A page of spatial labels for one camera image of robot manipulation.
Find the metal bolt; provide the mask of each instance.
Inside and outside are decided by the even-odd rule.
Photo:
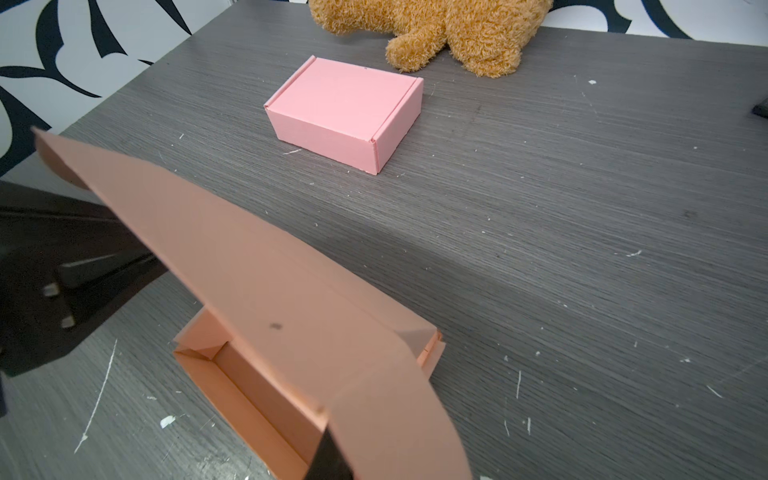
[[[46,296],[48,298],[51,298],[52,296],[57,296],[60,293],[58,289],[58,283],[53,282],[49,283],[48,285],[43,287],[43,296]]]
[[[61,319],[61,328],[63,329],[69,329],[74,326],[74,317],[72,315],[66,316],[63,319]]]

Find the stuffed animal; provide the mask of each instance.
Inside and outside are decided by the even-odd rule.
[[[552,0],[310,0],[310,8],[337,35],[394,33],[386,57],[400,71],[419,70],[447,43],[464,68],[497,78],[517,69]]]

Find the closed pink box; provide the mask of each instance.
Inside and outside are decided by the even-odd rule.
[[[264,104],[277,137],[379,173],[422,111],[424,79],[310,57]]]

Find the pink box lid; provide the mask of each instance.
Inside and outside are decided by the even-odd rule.
[[[416,77],[311,57],[265,107],[371,141]]]

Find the wood grain surface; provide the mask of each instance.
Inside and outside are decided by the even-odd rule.
[[[176,172],[439,326],[432,384],[476,478],[765,478],[768,121],[749,112],[768,49],[543,28],[510,77],[447,51],[420,71],[422,114],[378,176],[289,154],[264,101],[310,55],[387,70],[386,42],[241,1],[64,134]],[[92,198],[35,158],[5,179]],[[6,379],[0,478],[269,478],[170,355],[196,302],[167,274]]]

